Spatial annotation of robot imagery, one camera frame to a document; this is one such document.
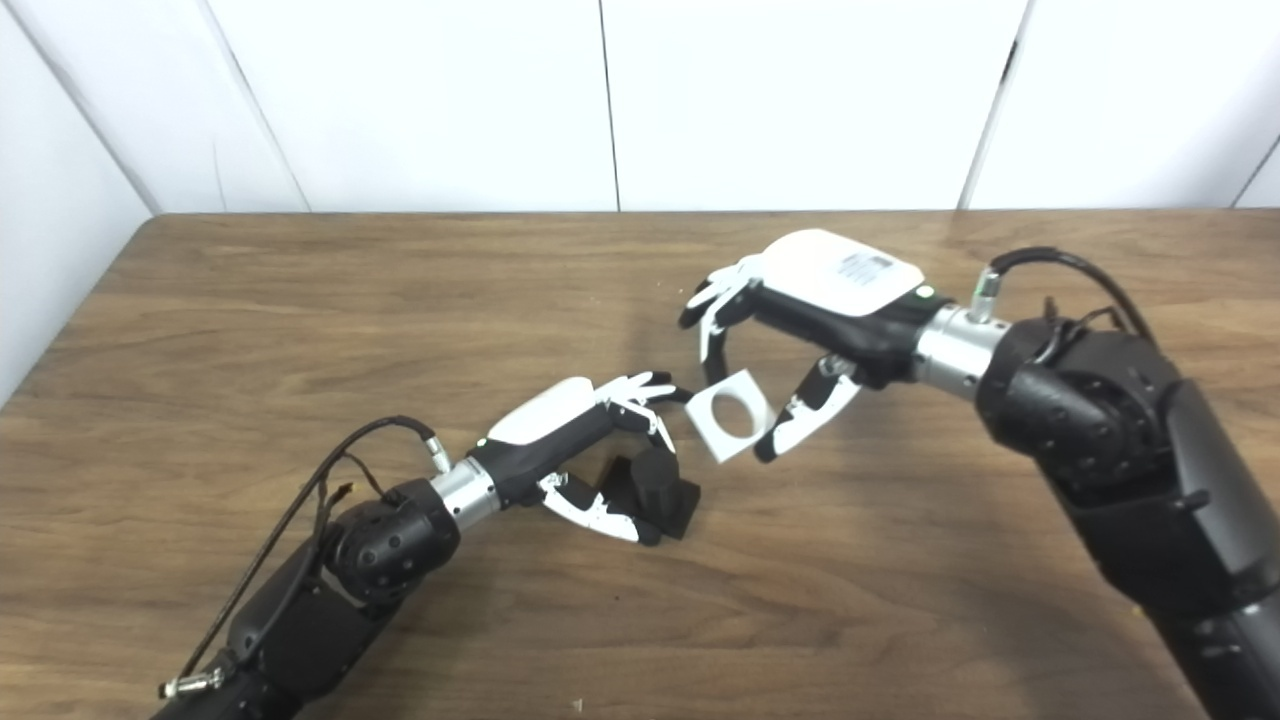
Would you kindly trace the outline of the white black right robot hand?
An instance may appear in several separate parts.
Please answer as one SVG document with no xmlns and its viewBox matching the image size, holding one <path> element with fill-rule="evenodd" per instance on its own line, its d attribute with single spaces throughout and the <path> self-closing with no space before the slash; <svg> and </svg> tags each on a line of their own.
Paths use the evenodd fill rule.
<svg viewBox="0 0 1280 720">
<path fill-rule="evenodd" d="M 918 266 L 829 231 L 805 229 L 709 273 L 677 323 L 698 328 L 699 363 L 710 384 L 728 375 L 728 329 L 751 318 L 823 350 L 754 445 L 760 462 L 773 462 L 859 391 L 918 382 L 916 346 L 948 301 Z"/>
</svg>

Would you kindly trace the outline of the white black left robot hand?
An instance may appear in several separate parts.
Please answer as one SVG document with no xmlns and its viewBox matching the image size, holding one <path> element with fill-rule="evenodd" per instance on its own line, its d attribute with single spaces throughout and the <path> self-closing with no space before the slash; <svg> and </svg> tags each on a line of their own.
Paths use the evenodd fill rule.
<svg viewBox="0 0 1280 720">
<path fill-rule="evenodd" d="M 681 477 L 675 442 L 653 406 L 691 397 L 666 372 L 622 375 L 600 387 L 570 377 L 503 416 L 449 471 L 456 487 L 440 495 L 462 528 L 515 505 L 541 505 L 620 541 L 680 541 L 701 492 Z M 612 460 L 600 487 L 563 469 L 617 430 L 644 436 L 650 445 L 634 457 Z"/>
</svg>

